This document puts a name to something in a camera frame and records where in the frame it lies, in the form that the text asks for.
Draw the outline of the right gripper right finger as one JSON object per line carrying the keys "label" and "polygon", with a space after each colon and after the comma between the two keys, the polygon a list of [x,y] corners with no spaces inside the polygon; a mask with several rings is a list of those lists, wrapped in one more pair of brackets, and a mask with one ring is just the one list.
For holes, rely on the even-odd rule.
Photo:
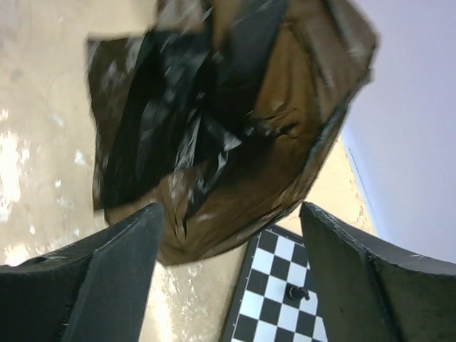
{"label": "right gripper right finger", "polygon": [[301,226],[330,341],[454,341],[455,265],[304,202]]}

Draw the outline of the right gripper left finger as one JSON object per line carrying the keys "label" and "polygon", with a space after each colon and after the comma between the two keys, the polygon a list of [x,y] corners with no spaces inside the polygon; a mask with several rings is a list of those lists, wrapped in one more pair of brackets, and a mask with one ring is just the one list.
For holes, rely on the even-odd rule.
{"label": "right gripper left finger", "polygon": [[1,266],[2,341],[137,341],[161,204],[18,266]]}

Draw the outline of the black trash bag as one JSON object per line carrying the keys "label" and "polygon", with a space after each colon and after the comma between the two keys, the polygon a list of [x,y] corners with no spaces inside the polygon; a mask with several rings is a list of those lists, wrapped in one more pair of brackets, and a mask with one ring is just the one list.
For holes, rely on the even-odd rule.
{"label": "black trash bag", "polygon": [[159,1],[140,35],[85,40],[93,208],[164,208],[157,259],[218,256],[309,193],[378,35],[352,1]]}

